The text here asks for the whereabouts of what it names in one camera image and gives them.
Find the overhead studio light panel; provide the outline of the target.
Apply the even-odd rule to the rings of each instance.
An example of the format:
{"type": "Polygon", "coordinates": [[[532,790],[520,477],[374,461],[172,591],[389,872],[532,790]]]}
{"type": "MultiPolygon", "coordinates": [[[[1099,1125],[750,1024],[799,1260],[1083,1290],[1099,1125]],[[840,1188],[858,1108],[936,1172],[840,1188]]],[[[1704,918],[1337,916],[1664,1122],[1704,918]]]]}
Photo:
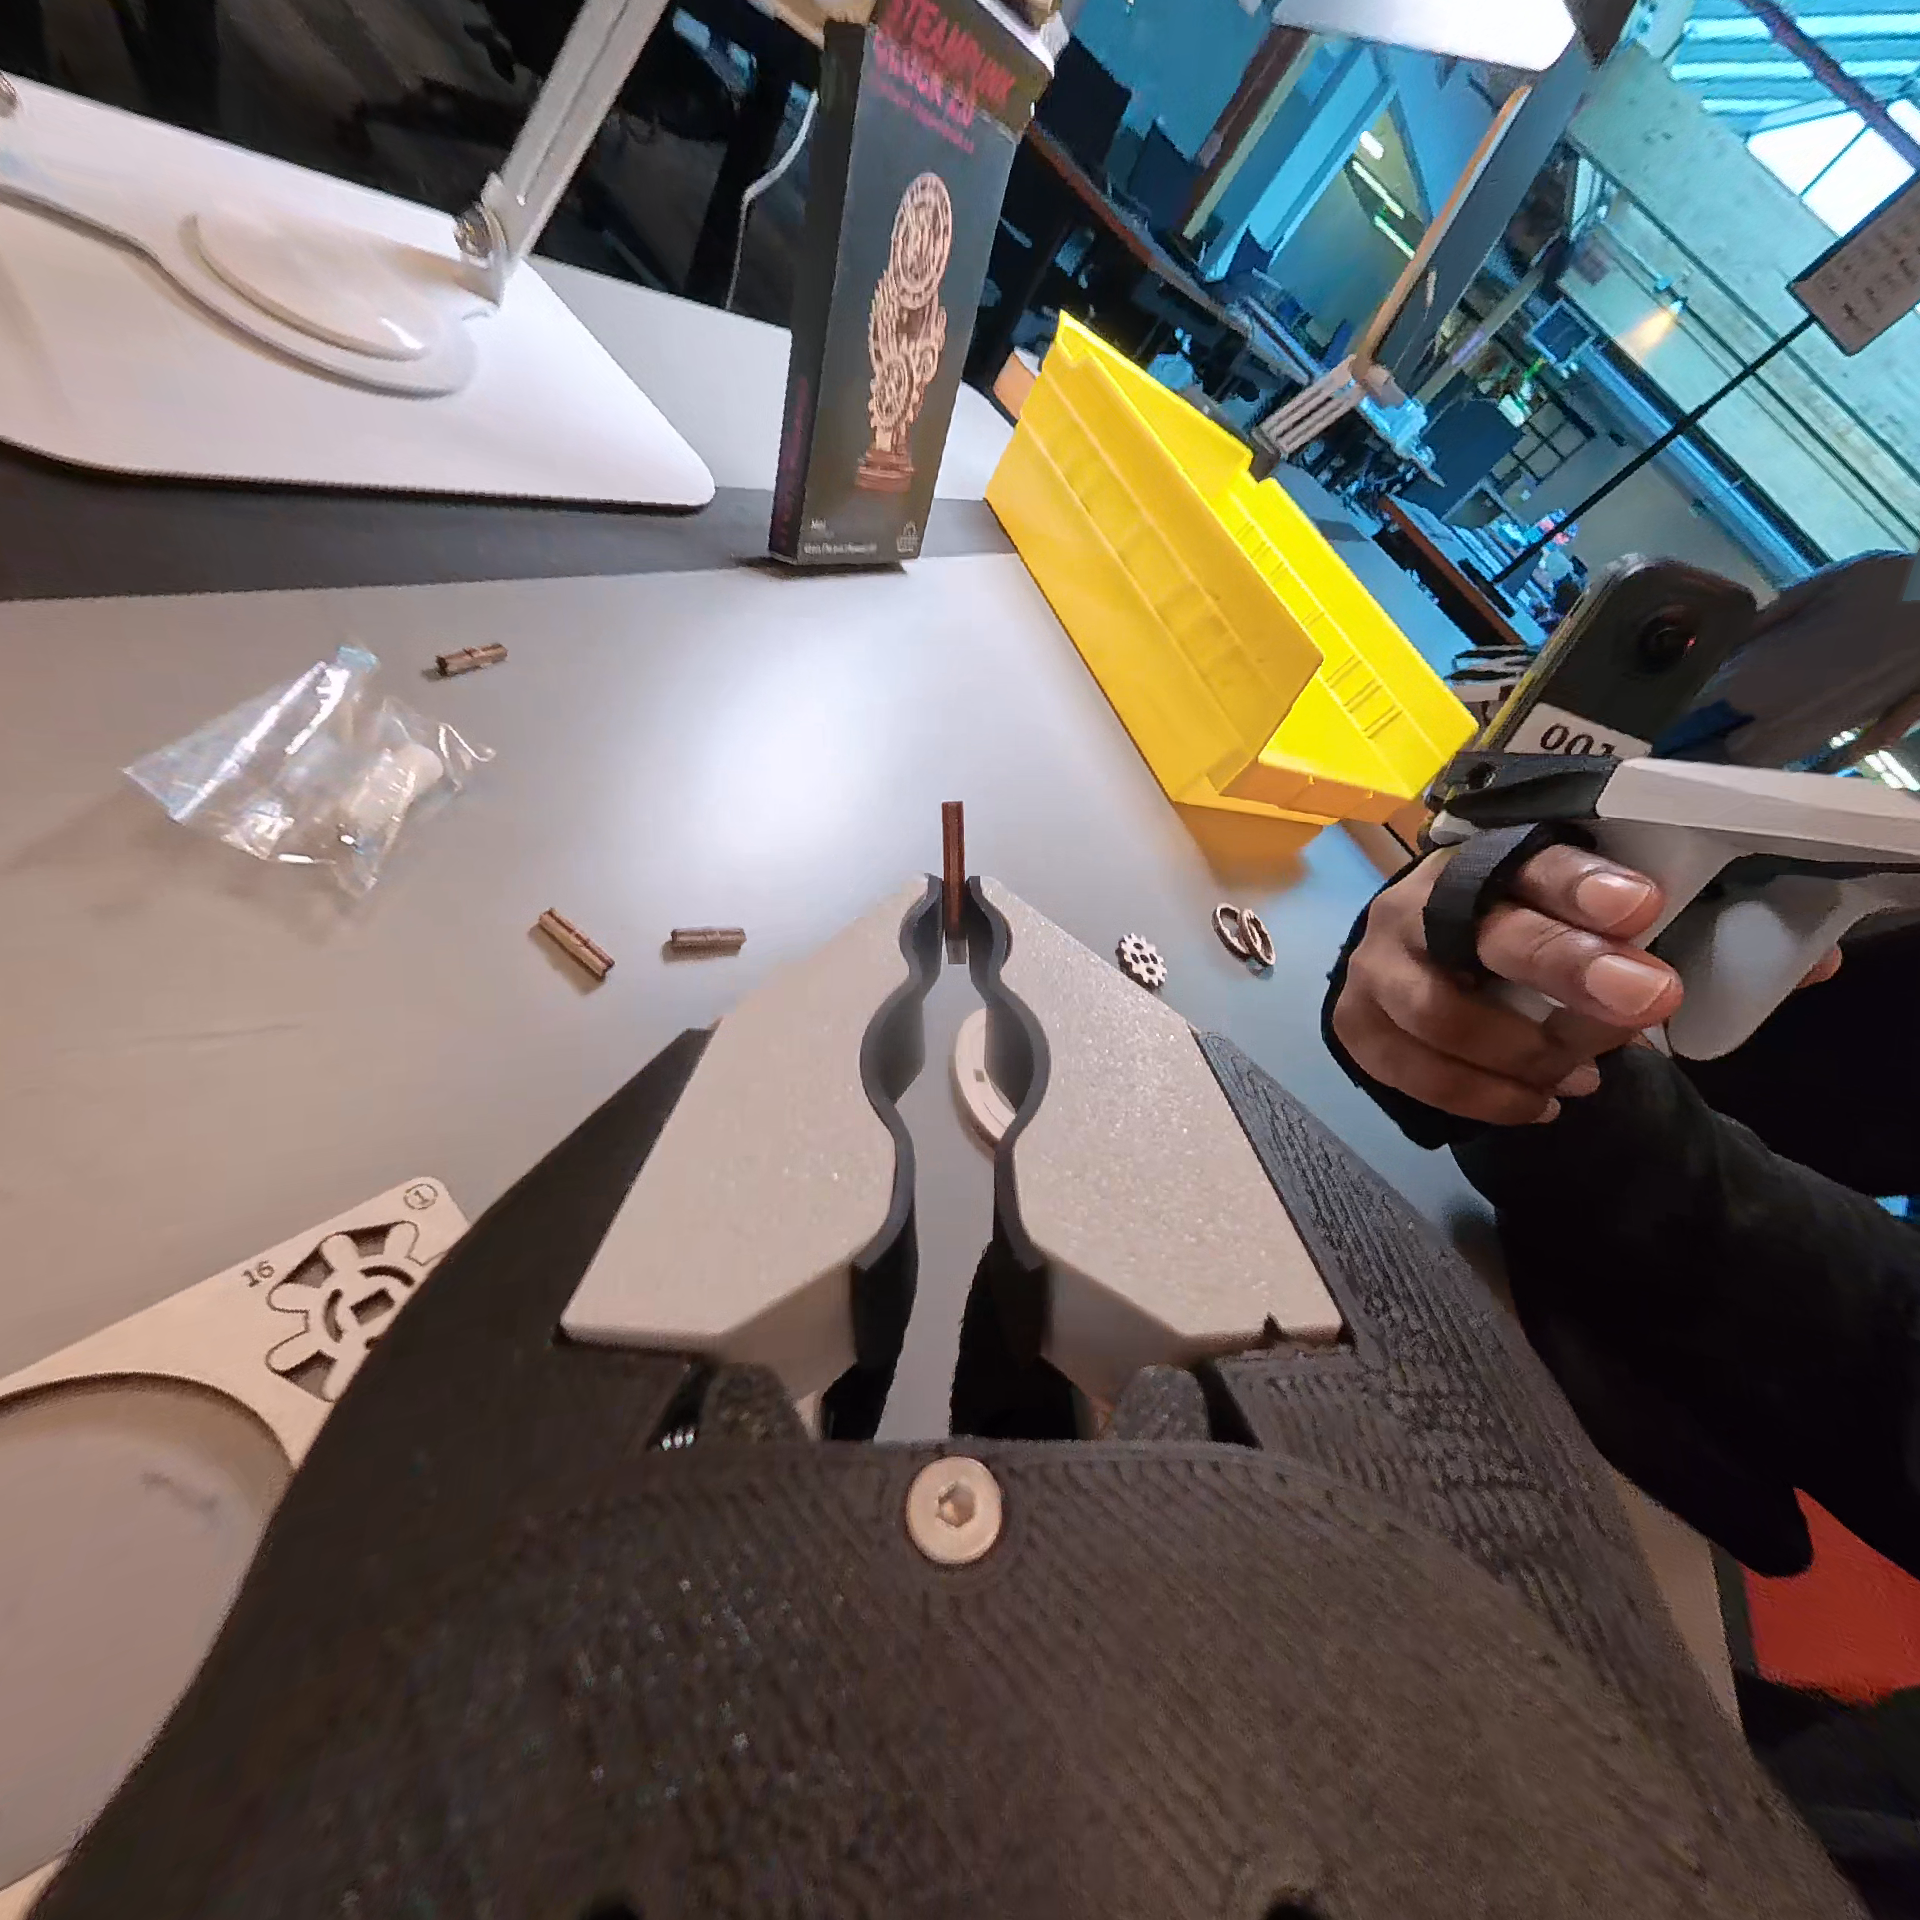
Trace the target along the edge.
{"type": "Polygon", "coordinates": [[[1563,3],[1273,3],[1276,27],[1522,72],[1546,72],[1578,37],[1563,3]]]}

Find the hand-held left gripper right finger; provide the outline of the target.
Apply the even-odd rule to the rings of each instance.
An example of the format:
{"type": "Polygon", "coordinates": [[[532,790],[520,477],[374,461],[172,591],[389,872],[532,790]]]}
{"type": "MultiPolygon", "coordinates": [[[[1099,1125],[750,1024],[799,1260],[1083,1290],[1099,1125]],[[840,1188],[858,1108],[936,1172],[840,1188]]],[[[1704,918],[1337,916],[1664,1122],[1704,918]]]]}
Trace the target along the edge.
{"type": "Polygon", "coordinates": [[[1012,1108],[987,1275],[1016,1362],[1115,1404],[1145,1368],[1344,1341],[1185,1015],[998,880],[973,880],[973,984],[1012,1108]]]}

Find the yellow plastic bin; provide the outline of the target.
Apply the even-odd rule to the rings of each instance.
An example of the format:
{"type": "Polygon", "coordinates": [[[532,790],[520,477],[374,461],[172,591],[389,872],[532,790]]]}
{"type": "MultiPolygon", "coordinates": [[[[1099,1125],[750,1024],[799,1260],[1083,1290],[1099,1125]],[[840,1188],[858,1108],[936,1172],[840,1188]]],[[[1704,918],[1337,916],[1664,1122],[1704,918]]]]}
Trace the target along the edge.
{"type": "Polygon", "coordinates": [[[1251,449],[1078,318],[985,500],[1173,804],[1388,826],[1478,731],[1251,449]]]}

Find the clear plastic parts bag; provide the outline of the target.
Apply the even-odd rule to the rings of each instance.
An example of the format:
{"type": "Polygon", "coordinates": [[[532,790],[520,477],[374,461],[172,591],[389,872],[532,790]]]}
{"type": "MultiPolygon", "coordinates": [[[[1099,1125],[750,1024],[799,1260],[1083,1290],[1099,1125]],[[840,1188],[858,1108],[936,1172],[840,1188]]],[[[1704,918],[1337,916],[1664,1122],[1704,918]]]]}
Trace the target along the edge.
{"type": "Polygon", "coordinates": [[[263,865],[320,872],[362,899],[409,832],[495,758],[398,700],[377,657],[347,642],[135,758],[124,778],[174,826],[263,865]]]}

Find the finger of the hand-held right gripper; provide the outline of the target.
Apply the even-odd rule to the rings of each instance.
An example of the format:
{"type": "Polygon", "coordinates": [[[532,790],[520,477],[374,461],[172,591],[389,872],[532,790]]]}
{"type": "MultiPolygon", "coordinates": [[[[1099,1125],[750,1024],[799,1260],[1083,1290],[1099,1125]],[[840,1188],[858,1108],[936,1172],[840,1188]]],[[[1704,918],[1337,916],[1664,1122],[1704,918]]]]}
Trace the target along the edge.
{"type": "Polygon", "coordinates": [[[1835,778],[1635,758],[1593,804],[1600,851],[1649,877],[1715,877],[1745,855],[1916,869],[1912,795],[1835,778]]]}

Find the person's right forearm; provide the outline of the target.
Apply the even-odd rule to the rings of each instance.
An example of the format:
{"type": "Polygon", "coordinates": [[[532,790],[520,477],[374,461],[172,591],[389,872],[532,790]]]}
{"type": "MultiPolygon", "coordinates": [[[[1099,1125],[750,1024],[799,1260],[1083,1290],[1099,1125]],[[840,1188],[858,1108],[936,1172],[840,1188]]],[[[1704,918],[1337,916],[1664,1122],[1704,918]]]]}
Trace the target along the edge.
{"type": "Polygon", "coordinates": [[[1916,1227],[1639,1047],[1546,1124],[1425,1105],[1346,1044],[1351,974],[1323,1008],[1335,1058],[1491,1204],[1519,1324],[1597,1452],[1749,1570],[1810,1569],[1810,1497],[1916,1573],[1916,1227]]]}

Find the wooden gear puzzle sheet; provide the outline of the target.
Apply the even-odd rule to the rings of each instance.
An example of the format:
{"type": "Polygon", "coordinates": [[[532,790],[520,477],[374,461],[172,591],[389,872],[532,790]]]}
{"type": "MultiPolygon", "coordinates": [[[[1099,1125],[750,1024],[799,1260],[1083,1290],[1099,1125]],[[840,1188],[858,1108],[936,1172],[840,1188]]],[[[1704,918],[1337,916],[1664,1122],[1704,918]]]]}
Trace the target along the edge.
{"type": "Polygon", "coordinates": [[[154,1744],[333,1404],[465,1231],[416,1179],[4,1378],[4,1916],[154,1744]]]}

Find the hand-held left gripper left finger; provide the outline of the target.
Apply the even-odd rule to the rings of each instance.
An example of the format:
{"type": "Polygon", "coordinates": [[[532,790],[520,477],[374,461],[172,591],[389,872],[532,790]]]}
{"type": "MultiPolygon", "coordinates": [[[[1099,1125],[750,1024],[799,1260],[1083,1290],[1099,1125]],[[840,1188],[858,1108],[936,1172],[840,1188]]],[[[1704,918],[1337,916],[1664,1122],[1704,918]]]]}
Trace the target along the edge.
{"type": "Polygon", "coordinates": [[[945,887],[917,877],[715,1022],[564,1307],[584,1346],[744,1362],[875,1417],[915,1306],[915,1146],[945,887]]]}

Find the orange red cushion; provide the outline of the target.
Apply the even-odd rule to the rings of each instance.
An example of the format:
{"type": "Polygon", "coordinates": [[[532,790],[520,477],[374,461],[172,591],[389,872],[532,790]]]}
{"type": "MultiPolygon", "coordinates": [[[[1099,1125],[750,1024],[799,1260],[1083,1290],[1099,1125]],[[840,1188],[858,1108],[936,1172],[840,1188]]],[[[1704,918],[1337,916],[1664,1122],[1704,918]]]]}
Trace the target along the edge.
{"type": "Polygon", "coordinates": [[[1810,1694],[1885,1701],[1918,1686],[1918,1581],[1877,1557],[1743,1577],[1759,1673],[1810,1694]]]}

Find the hanging white sign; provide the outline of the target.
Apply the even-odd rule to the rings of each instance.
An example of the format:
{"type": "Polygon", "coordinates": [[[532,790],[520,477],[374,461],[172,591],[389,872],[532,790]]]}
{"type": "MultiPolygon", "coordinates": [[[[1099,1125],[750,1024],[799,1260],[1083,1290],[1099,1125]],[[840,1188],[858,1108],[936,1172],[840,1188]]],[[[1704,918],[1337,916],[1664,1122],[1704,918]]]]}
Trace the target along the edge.
{"type": "Polygon", "coordinates": [[[1788,297],[1846,358],[1918,304],[1918,177],[1891,194],[1788,282],[1788,297]]]}

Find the person's right hand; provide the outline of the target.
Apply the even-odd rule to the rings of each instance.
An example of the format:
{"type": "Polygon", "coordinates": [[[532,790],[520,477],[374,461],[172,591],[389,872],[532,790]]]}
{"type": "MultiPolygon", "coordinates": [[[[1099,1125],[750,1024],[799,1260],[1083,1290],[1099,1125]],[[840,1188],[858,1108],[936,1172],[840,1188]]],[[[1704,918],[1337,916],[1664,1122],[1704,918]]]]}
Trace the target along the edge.
{"type": "Polygon", "coordinates": [[[1577,845],[1537,851],[1478,926],[1480,973],[1443,965],[1427,906],[1457,850],[1428,853],[1368,908],[1332,994],[1332,1042],[1365,1077],[1491,1125],[1546,1124],[1600,1083],[1684,1001],[1643,947],[1660,884],[1577,845]]]}

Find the black puzzle box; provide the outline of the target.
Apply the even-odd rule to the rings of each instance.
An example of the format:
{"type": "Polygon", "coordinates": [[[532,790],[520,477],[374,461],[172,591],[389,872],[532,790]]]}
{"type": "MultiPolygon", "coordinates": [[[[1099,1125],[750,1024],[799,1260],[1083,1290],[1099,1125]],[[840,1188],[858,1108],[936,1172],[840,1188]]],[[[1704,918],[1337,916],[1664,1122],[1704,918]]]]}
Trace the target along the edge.
{"type": "Polygon", "coordinates": [[[826,29],[770,552],[914,560],[1006,183],[1051,50],[1020,6],[882,3],[826,29]]]}

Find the monitor on pale curved stand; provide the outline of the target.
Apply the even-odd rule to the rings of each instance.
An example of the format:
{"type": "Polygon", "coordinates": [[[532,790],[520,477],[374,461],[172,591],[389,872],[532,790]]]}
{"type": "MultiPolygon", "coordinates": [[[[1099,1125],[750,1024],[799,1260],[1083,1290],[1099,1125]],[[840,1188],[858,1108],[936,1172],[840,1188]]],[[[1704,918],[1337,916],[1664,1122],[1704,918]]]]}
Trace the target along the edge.
{"type": "Polygon", "coordinates": [[[1553,100],[1561,81],[1590,78],[1619,36],[1619,9],[1602,4],[1593,13],[1590,4],[1564,4],[1577,16],[1578,37],[1548,70],[1529,75],[1465,62],[1505,72],[1513,88],[1478,139],[1390,295],[1357,329],[1346,354],[1253,427],[1253,477],[1259,483],[1321,440],[1346,417],[1368,406],[1381,412],[1405,406],[1405,383],[1413,379],[1438,325],[1511,220],[1509,177],[1519,169],[1519,160],[1511,154],[1513,135],[1546,128],[1543,113],[1535,108],[1537,92],[1548,89],[1553,100]]]}

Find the grey desk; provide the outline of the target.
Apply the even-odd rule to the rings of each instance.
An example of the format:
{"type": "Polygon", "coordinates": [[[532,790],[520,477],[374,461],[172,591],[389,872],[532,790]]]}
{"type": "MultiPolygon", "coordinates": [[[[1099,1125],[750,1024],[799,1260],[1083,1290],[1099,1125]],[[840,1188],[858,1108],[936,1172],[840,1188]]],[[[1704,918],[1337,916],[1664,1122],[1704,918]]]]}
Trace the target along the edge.
{"type": "Polygon", "coordinates": [[[1012,1359],[973,880],[1076,937],[1123,858],[1168,876],[1076,662],[1015,552],[4,606],[8,1338],[416,1179],[468,1219],[31,1916],[1853,1913],[1514,1321],[1231,1039],[1344,1341],[1115,1404],[1012,1359]],[[124,778],[347,642],[497,755],[371,896],[124,778]],[[901,1098],[875,1417],[570,1341],[715,1022],[941,883],[947,800],[969,959],[901,1098]]]}

